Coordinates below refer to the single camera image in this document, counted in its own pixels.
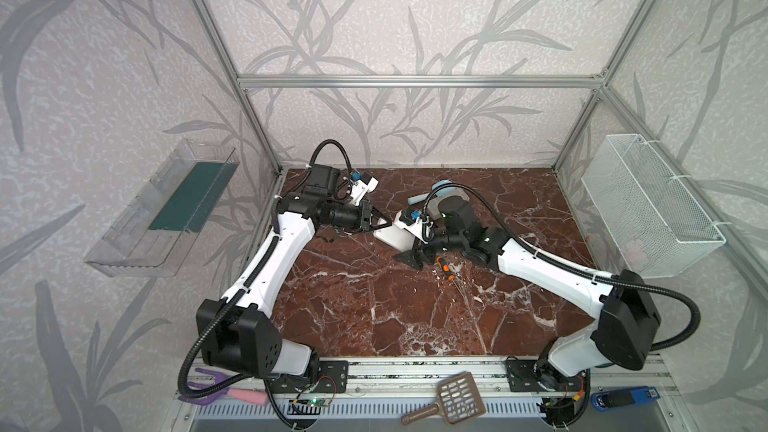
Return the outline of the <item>white remote control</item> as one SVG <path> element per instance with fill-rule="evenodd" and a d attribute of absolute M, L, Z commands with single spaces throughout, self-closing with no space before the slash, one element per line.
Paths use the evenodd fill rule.
<path fill-rule="evenodd" d="M 398 225 L 390 225 L 378 229 L 373 232 L 373 235 L 376 239 L 399 252 L 411 250 L 414 247 L 414 243 L 420 241 L 413 233 L 412 227 L 400 227 Z"/>

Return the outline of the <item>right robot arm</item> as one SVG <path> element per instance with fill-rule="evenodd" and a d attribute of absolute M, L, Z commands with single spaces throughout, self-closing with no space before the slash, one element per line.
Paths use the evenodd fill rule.
<path fill-rule="evenodd" d="M 422 268 L 440 251 L 458 251 L 476 265 L 537 285 L 592 318 L 582 329 L 550 341 L 526 372 L 527 379 L 547 390 L 600 365 L 640 370 L 650 353 L 686 341 L 700 326 L 700 308 L 690 297 L 648 285 L 628 269 L 612 274 L 565 260 L 533 246 L 504 222 L 485 227 L 461 197 L 447 198 L 439 215 L 442 222 L 436 224 L 412 207 L 399 214 L 397 226 L 414 237 L 404 257 L 411 267 Z M 683 330 L 665 340 L 656 338 L 661 325 L 656 295 L 682 303 L 690 313 Z"/>

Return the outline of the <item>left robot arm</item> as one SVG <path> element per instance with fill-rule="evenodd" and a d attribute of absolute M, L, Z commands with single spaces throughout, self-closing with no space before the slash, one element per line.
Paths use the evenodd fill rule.
<path fill-rule="evenodd" d="M 301 386 L 319 380 L 316 350 L 283 338 L 271 316 L 288 273 L 319 227 L 350 234 L 373 229 L 374 207 L 366 196 L 377 180 L 351 172 L 348 194 L 339 198 L 340 178 L 334 167 L 312 165 L 298 190 L 276 200 L 271 228 L 253 260 L 220 299 L 206 299 L 197 310 L 199 336 L 178 375 L 181 396 L 207 397 L 249 378 L 285 376 Z"/>

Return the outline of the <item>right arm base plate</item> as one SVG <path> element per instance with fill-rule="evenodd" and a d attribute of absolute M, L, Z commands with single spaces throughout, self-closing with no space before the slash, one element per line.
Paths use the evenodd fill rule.
<path fill-rule="evenodd" d="M 582 391 L 589 381 L 586 370 L 574 376 L 565 376 L 544 359 L 507 357 L 504 368 L 512 392 L 575 394 Z"/>

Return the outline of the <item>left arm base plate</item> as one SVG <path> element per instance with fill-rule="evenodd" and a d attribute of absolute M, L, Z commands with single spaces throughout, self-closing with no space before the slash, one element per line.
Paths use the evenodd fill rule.
<path fill-rule="evenodd" d="M 289 394 L 305 392 L 339 394 L 347 389 L 350 362 L 346 360 L 321 359 L 311 365 L 305 376 L 279 375 L 268 379 L 272 393 Z"/>

